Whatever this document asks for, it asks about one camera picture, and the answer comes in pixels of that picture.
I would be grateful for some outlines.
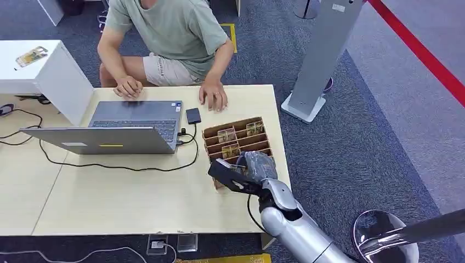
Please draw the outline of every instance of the man's left hand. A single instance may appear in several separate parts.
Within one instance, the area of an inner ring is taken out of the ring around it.
[[[200,104],[208,103],[208,110],[222,111],[228,105],[228,97],[224,92],[223,84],[220,79],[209,79],[200,86],[199,90]]]

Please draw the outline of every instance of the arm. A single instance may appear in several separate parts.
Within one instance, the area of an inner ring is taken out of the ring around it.
[[[128,76],[118,49],[123,41],[124,34],[131,27],[131,19],[121,1],[110,2],[106,25],[97,51],[105,69],[115,79],[116,95],[135,99],[142,90],[142,84],[132,76]]]
[[[202,83],[199,91],[200,103],[202,105],[205,104],[206,97],[209,110],[216,109],[217,111],[221,111],[228,105],[228,97],[224,92],[221,77],[228,68],[233,53],[234,46],[228,38],[216,51],[212,68],[208,72],[205,81]]]
[[[97,46],[97,52],[99,53],[102,63],[115,80],[127,76],[121,55],[118,52],[123,38],[123,33],[105,27],[99,45]]]

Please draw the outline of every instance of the round metal base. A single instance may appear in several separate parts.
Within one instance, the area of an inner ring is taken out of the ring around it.
[[[363,212],[355,220],[352,228],[352,241],[355,250],[362,259],[369,263],[418,263],[419,254],[417,244],[384,249],[371,256],[363,255],[359,249],[363,241],[405,226],[406,225],[393,214],[381,210]]]
[[[294,14],[298,18],[313,19],[313,18],[316,17],[317,12],[313,8],[309,7],[308,10],[307,10],[307,13],[305,14],[305,6],[304,5],[303,6],[299,5],[296,9],[294,9]]]

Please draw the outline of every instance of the cardboard organizer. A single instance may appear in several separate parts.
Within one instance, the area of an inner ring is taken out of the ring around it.
[[[270,143],[268,141],[268,136],[266,135],[265,125],[263,123],[263,131],[254,135],[247,135],[247,125],[250,123],[262,122],[261,117],[254,117],[250,119],[244,119],[237,122],[226,123],[223,125],[207,128],[203,130],[203,139],[205,142],[205,150],[207,151],[208,158],[210,163],[217,159],[221,158],[227,161],[230,164],[236,164],[237,159],[239,158],[239,152],[245,151],[260,151],[266,155],[273,157],[273,152],[270,148]],[[221,130],[226,130],[234,128],[235,137],[231,141],[219,142],[218,132]],[[239,151],[233,152],[228,158],[223,158],[224,154],[222,149],[225,146],[238,145]],[[215,188],[224,187],[223,184],[213,179]]]

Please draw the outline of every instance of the yellow sticker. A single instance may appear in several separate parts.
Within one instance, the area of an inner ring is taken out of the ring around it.
[[[236,28],[234,24],[231,23],[224,23],[219,24],[220,26],[229,26],[229,30],[231,32],[231,42],[234,45],[234,53],[237,53],[237,43],[236,43]]]
[[[100,147],[123,147],[122,144],[101,144]]]

